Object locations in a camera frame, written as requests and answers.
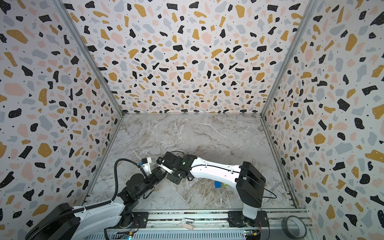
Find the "blue cube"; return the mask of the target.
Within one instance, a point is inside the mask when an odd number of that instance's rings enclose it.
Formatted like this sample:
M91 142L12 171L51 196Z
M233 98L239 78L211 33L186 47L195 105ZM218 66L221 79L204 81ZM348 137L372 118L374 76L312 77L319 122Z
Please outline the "blue cube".
M215 188L220 189L222 187L222 183L215 181L214 182Z

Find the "pink white tag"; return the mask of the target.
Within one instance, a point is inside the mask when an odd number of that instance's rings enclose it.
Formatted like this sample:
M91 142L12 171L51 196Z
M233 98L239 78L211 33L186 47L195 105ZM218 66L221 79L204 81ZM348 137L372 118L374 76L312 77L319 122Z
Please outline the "pink white tag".
M194 223L195 223L195 221L192 219L185 219L185 218L181 219L181 226L183 228L191 230L191 231L194 230Z

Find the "black tape roll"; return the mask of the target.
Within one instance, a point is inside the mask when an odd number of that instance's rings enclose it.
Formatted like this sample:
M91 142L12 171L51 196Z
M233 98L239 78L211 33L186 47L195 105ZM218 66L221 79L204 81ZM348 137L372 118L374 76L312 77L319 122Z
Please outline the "black tape roll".
M282 230L291 240L301 240L307 236L307 227L304 222L296 216L288 216L282 220Z

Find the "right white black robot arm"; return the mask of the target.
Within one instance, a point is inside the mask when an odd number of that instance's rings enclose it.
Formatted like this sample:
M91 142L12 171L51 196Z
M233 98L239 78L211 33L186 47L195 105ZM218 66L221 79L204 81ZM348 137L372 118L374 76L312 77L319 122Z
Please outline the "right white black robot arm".
M185 178L203 178L234 188L243 202L243 210L241 214L228 214L230 226L262 226L259 209L262 207L266 178L250 162L224 165L194 155L182 158L167 152L156 163L168 173L168 179L177 185Z

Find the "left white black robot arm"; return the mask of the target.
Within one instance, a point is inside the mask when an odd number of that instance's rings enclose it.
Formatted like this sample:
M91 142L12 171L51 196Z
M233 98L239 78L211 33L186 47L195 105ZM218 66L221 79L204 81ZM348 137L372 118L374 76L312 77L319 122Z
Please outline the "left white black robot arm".
M102 229L127 227L133 221L133 209L139 199L153 190L166 174L161 168L153 169L147 177L135 174L113 200L77 207L60 204L30 230L25 239L80 240Z

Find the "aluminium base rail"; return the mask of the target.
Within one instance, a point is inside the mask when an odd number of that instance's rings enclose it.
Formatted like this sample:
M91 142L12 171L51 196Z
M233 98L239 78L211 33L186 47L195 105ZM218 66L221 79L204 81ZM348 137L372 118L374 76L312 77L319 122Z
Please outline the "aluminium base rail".
M93 229L84 240L288 240L292 231L302 240L317 239L304 209L262 209L255 220L241 210L136 210L133 223Z

